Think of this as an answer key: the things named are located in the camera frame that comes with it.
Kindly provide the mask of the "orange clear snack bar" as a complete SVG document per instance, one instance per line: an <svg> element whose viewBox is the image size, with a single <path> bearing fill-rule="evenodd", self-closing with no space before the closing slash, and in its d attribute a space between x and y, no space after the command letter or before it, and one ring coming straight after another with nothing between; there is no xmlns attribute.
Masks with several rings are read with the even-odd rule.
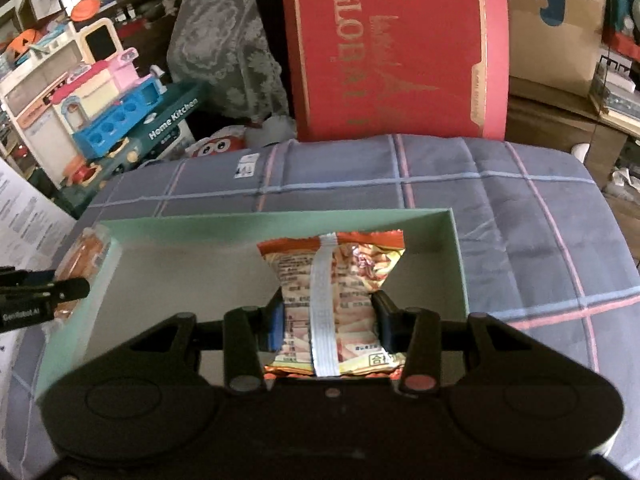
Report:
<svg viewBox="0 0 640 480"><path fill-rule="evenodd" d="M98 224L85 228L62 258L55 270L57 281L83 278L89 286L101 270L105 255L111 245L111 234Z"/></svg>

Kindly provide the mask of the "orange striped chips packet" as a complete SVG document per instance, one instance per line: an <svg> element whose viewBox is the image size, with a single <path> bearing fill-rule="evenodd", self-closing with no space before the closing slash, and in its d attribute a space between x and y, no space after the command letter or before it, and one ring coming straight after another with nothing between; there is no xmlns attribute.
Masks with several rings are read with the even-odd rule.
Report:
<svg viewBox="0 0 640 480"><path fill-rule="evenodd" d="M266 371L340 377L394 374L401 352L383 348L372 294L406 249L404 232L333 232L258 244L277 275L283 339Z"/></svg>

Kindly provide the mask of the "green cardboard tray box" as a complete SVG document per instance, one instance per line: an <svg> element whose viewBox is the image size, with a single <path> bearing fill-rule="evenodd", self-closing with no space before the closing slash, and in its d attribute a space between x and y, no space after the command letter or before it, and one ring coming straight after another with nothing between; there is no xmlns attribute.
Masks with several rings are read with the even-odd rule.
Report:
<svg viewBox="0 0 640 480"><path fill-rule="evenodd" d="M401 230L406 251L383 289L401 308L448 321L469 313L454 215L447 209L256 212L105 221L110 244L87 298L52 330L36 395L74 368L180 312L218 321L262 306L279 282L263 240Z"/></svg>

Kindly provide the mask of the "white printed instruction sheet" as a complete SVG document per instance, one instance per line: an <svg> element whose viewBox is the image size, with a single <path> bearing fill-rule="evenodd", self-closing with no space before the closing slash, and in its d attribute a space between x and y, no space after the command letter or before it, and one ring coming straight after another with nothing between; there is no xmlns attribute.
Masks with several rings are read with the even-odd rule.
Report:
<svg viewBox="0 0 640 480"><path fill-rule="evenodd" d="M1 265L17 270L52 269L54 255L70 235L75 220L4 160L0 207Z"/></svg>

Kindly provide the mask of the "toy kitchen playset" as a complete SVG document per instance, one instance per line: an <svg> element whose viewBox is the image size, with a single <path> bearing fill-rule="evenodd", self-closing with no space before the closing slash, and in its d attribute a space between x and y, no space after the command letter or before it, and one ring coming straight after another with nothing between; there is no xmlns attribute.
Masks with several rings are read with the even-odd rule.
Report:
<svg viewBox="0 0 640 480"><path fill-rule="evenodd" d="M164 84L139 70L99 0L80 0L42 34L29 28L1 47L1 160L45 196L70 208L115 174L189 146L186 118L202 84Z"/></svg>

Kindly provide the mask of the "red Global gift box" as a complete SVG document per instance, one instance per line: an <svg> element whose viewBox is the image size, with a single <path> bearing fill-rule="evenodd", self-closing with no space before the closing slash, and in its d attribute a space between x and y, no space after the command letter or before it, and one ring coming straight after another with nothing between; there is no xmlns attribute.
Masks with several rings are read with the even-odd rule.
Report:
<svg viewBox="0 0 640 480"><path fill-rule="evenodd" d="M283 4L299 140L506 134L506 0Z"/></svg>

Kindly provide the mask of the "grey lace cloth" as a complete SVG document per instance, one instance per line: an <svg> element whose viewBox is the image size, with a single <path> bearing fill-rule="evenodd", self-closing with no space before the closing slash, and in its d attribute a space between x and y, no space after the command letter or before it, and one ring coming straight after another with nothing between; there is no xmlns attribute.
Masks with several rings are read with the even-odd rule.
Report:
<svg viewBox="0 0 640 480"><path fill-rule="evenodd" d="M204 84L221 116L262 122L288 114L256 0L182 0L167 63L173 81Z"/></svg>

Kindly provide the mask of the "brown cardboard box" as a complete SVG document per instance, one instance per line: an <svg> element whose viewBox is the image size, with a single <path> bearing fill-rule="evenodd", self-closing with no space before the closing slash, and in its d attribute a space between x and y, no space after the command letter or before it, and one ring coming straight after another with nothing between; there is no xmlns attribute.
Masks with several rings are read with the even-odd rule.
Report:
<svg viewBox="0 0 640 480"><path fill-rule="evenodd" d="M508 0L510 75L586 96L606 0Z"/></svg>

